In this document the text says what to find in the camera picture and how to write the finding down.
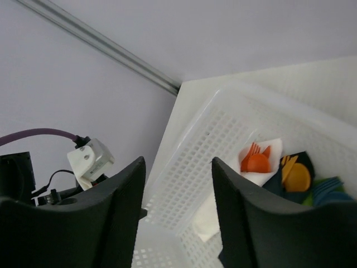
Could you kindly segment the white paper napkin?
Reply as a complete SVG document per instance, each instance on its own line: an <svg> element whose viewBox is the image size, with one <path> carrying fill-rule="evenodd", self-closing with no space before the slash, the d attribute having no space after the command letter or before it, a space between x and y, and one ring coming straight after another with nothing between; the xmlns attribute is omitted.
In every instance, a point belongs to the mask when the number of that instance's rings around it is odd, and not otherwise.
<svg viewBox="0 0 357 268"><path fill-rule="evenodd" d="M252 183L263 186L278 171L282 151L280 138L254 142L228 161L228 165ZM207 242L220 231L214 193L207 197L196 212L192 227L203 242Z"/></svg>

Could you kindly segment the orange plastic fork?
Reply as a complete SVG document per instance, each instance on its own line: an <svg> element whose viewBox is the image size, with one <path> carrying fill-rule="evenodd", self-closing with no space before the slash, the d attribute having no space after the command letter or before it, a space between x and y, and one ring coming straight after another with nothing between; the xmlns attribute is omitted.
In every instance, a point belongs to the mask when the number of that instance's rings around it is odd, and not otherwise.
<svg viewBox="0 0 357 268"><path fill-rule="evenodd" d="M245 158L241 161L241 171L246 171L248 169L248 162L250 157L258 153L260 153L260 146L257 143L253 142Z"/></svg>

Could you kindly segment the orange plastic spoon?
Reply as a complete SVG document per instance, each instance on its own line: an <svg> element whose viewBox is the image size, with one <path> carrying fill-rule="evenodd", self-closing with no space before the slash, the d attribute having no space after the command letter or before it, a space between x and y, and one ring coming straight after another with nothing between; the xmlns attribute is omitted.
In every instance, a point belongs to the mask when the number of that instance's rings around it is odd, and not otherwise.
<svg viewBox="0 0 357 268"><path fill-rule="evenodd" d="M241 171L244 173L270 173L271 165L269 159L263 154L255 154L250 157L248 162L248 169Z"/></svg>

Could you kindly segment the yellow plastic spoon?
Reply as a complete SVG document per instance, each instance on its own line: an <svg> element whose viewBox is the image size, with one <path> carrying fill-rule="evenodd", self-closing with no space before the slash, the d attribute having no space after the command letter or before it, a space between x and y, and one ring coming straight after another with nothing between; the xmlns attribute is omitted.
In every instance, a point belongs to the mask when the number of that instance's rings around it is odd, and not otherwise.
<svg viewBox="0 0 357 268"><path fill-rule="evenodd" d="M297 162L298 156L284 156L282 165L282 186L286 192L306 192L311 185L308 168Z"/></svg>

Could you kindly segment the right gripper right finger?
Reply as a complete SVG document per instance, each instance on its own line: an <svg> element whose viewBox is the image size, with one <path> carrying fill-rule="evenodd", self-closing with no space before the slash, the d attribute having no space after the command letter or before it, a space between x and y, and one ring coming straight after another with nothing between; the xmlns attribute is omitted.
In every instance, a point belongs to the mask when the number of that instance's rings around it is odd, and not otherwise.
<svg viewBox="0 0 357 268"><path fill-rule="evenodd" d="M356 266L355 202L300 205L211 164L224 267Z"/></svg>

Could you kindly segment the orange plastic knife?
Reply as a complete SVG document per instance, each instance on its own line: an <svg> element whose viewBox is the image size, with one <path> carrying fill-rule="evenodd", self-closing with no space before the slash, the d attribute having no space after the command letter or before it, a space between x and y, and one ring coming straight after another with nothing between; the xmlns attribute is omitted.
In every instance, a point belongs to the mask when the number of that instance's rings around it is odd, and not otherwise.
<svg viewBox="0 0 357 268"><path fill-rule="evenodd" d="M266 157L269 158L271 154L271 146L266 147L266 149L262 152L262 154Z"/></svg>

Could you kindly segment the blue plastic fork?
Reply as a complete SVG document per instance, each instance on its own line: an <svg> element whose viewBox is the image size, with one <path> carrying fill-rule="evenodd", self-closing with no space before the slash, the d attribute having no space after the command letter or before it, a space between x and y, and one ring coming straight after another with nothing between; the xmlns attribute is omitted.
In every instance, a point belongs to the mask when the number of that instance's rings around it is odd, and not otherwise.
<svg viewBox="0 0 357 268"><path fill-rule="evenodd" d="M349 194L334 191L341 184L340 178L335 176L315 187L312 190L314 198L313 206L320 207L330 203L354 201Z"/></svg>

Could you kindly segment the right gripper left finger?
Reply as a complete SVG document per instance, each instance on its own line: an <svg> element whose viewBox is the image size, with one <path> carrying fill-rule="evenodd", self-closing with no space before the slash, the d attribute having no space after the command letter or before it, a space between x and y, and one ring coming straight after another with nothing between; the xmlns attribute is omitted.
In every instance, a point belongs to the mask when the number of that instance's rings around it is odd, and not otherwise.
<svg viewBox="0 0 357 268"><path fill-rule="evenodd" d="M145 179L139 157L57 205L1 198L1 266L130 267Z"/></svg>

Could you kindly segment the dark navy rolled napkin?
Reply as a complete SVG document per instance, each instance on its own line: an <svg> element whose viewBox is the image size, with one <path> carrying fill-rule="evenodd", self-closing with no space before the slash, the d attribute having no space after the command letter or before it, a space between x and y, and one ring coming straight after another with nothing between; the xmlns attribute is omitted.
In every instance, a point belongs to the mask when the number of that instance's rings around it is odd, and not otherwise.
<svg viewBox="0 0 357 268"><path fill-rule="evenodd" d="M297 156L288 175L283 179L283 164ZM306 151L286 155L280 160L278 171L262 186L263 189L297 204L302 204L310 195L315 168Z"/></svg>

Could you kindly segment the left aluminium frame post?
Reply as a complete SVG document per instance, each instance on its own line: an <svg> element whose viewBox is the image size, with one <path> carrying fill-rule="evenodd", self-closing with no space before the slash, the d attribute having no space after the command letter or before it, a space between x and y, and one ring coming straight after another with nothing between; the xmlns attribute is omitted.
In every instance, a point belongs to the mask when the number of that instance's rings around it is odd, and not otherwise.
<svg viewBox="0 0 357 268"><path fill-rule="evenodd" d="M50 21L55 26L75 36L77 39L85 42L112 60L133 70L135 73L153 82L165 91L172 95L178 95L181 82L170 78L154 68L149 63L135 56L135 54L71 15L52 1L18 1L17 3L47 21Z"/></svg>

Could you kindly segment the large white plastic basket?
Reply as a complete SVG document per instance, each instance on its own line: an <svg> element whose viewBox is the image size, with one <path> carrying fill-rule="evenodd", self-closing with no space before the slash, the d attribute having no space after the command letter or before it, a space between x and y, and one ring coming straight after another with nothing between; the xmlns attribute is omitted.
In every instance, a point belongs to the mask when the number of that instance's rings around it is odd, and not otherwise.
<svg viewBox="0 0 357 268"><path fill-rule="evenodd" d="M212 160L280 138L285 154L306 151L315 177L339 176L356 203L356 128L263 89L220 89L203 105L158 175L147 183L133 267L224 267L219 231L207 242L192 222L214 193Z"/></svg>

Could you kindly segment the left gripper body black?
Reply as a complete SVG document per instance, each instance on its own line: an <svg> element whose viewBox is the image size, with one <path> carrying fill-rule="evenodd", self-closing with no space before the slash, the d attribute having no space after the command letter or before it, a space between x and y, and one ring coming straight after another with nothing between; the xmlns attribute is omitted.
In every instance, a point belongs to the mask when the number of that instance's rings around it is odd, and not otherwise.
<svg viewBox="0 0 357 268"><path fill-rule="evenodd" d="M75 196L83 192L78 185L68 190L49 189L53 177L40 189L36 189L32 161L29 152L1 156L1 206L6 203L20 203L32 207L41 205L67 205L76 202Z"/></svg>

